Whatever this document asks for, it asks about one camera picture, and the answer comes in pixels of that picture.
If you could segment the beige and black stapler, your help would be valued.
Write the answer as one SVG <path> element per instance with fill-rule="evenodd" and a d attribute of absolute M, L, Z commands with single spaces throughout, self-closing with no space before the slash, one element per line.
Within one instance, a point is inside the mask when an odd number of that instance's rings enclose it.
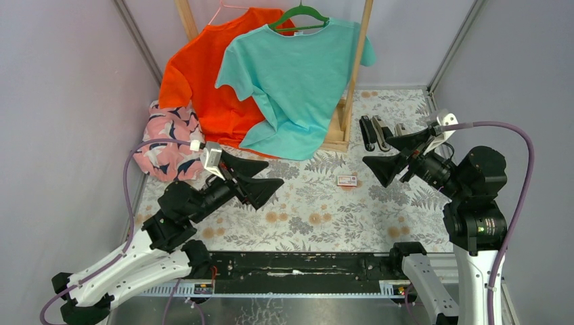
<path fill-rule="evenodd" d="M 391 129 L 384 123 L 379 115 L 371 118 L 374 130 L 376 132 L 377 144 L 381 151 L 388 152 L 391 147 L 387 144 L 387 139 L 393 137 Z"/>

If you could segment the red staple box sleeve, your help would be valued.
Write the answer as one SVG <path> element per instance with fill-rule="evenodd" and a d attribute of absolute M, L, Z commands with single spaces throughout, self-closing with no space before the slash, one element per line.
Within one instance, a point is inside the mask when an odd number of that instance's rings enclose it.
<path fill-rule="evenodd" d="M 339 175 L 337 177 L 337 186 L 341 187 L 357 187 L 358 180 L 354 175 Z"/>

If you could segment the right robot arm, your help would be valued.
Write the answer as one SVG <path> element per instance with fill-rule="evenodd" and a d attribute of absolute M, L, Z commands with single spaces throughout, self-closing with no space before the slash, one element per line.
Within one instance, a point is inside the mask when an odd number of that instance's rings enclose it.
<path fill-rule="evenodd" d="M 388 261 L 392 276 L 409 280 L 431 324 L 498 324 L 500 270 L 510 228 L 496 198 L 507 182 L 506 160 L 487 146 L 474 147 L 457 164 L 436 154 L 439 137 L 461 128 L 435 125 L 390 137 L 396 155 L 365 156 L 363 162 L 383 186 L 418 177 L 449 200 L 443 223 L 456 258 L 458 300 L 451 299 L 419 242 L 394 244 Z"/>

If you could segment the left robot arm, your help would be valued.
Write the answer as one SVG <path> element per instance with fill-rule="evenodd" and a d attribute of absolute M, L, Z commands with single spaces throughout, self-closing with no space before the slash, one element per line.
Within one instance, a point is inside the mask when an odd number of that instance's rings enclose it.
<path fill-rule="evenodd" d="M 202 188 L 170 183 L 158 199 L 159 210 L 123 246 L 84 271 L 51 279 L 64 301 L 65 324 L 98 324 L 126 300 L 169 280 L 212 278 L 215 265 L 206 245 L 194 238 L 195 225 L 233 198 L 259 209 L 284 184 L 257 177 L 268 162 L 235 157 L 214 143 L 204 147 L 200 161 L 210 174 Z"/>

